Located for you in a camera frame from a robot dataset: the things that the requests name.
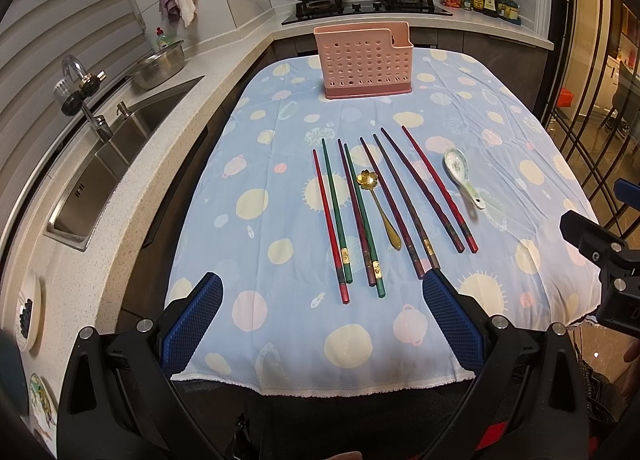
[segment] white ceramic spoon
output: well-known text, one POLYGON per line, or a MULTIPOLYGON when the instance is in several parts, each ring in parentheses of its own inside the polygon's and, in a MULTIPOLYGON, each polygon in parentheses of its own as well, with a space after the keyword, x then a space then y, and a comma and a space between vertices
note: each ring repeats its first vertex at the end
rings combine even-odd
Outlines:
POLYGON ((449 148, 444 152, 444 167, 447 168, 447 172, 454 182, 466 189, 474 205, 478 209, 484 209, 484 200, 480 198, 478 190, 469 182, 469 165, 465 155, 456 148, 449 148))

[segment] patterned tablecloth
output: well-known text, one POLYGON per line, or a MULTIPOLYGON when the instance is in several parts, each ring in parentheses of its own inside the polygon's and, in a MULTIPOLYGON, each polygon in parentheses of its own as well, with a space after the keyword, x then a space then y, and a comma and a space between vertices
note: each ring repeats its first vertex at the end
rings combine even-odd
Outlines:
MULTIPOLYGON (((186 296, 207 271, 222 278, 224 299, 187 368, 174 379, 330 396, 424 388, 472 376, 427 308, 404 245, 400 252, 389 245, 369 193, 364 201, 386 297, 379 299, 367 284, 338 138, 351 148, 356 170, 371 169, 358 138, 370 144, 417 247, 420 241, 372 139, 380 127, 414 163, 462 236, 400 126, 410 129, 478 242, 477 254, 456 252, 380 136, 442 271, 460 292, 474 296, 490 315, 501 313, 532 329, 568 323, 596 307, 596 268, 559 231, 568 209, 595 219, 593 211, 539 122, 467 55, 414 49, 412 83, 410 94, 330 101, 318 56, 273 64, 252 80, 200 178, 180 235, 166 302, 186 296), (323 137, 354 272, 348 305, 340 301, 313 164, 316 148, 324 170, 323 137), (466 204, 444 171, 442 153, 453 146, 466 154, 484 211, 466 204)), ((392 219, 382 190, 378 197, 392 219)))

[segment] gas stove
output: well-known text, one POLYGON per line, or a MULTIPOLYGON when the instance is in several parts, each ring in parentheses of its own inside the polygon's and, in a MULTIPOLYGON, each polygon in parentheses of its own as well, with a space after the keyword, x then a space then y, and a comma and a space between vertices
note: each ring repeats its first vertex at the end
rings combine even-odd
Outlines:
POLYGON ((354 14, 377 14, 379 12, 414 12, 417 14, 437 14, 453 16, 450 12, 438 7, 433 0, 382 0, 380 2, 343 3, 342 0, 319 0, 317 2, 296 3, 296 12, 282 24, 299 21, 333 18, 335 16, 352 16, 354 14))

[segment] ceramic spoon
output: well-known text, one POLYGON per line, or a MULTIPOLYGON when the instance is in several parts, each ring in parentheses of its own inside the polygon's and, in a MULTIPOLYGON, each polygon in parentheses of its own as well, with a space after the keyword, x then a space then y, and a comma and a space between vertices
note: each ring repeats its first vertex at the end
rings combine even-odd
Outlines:
POLYGON ((357 176, 357 182, 361 188, 371 191, 373 199, 376 201, 378 211, 380 212, 380 216, 382 216, 382 221, 386 229, 386 236, 388 236, 393 248, 395 250, 400 250, 402 248, 402 241, 400 240, 400 236, 398 236, 398 233, 389 221, 389 218, 386 217, 385 212, 382 210, 380 202, 378 202, 378 197, 373 191, 373 188, 378 185, 378 176, 373 171, 368 171, 367 169, 365 169, 360 175, 357 176))
POLYGON ((456 148, 449 148, 444 152, 444 167, 447 168, 447 172, 453 181, 469 193, 474 205, 478 209, 484 209, 484 200, 480 198, 478 190, 469 182, 469 165, 466 162, 465 155, 456 148))

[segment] white countertop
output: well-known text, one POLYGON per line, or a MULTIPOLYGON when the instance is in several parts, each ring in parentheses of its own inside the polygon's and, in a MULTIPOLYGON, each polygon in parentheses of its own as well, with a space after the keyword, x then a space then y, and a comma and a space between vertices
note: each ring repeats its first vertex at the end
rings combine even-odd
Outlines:
POLYGON ((136 157, 106 205, 85 252, 53 241, 43 236, 43 231, 53 205, 97 140, 88 127, 78 133, 41 185, 14 240, 0 291, 2 327, 12 331, 17 291, 28 268, 36 272, 43 287, 41 335, 34 348, 22 355, 27 378, 33 372, 38 373, 57 399, 79 329, 91 325, 102 333, 114 331, 138 252, 178 168, 232 87, 275 39, 311 34, 320 24, 403 20, 411 26, 479 32, 553 49, 551 42, 524 27, 474 12, 452 10, 451 17, 372 14, 286 26, 280 24, 284 18, 274 16, 271 11, 233 33, 189 49, 188 55, 195 55, 181 72, 160 87, 135 92, 127 84, 118 91, 100 110, 108 122, 113 120, 115 105, 121 100, 131 104, 204 75, 136 157))

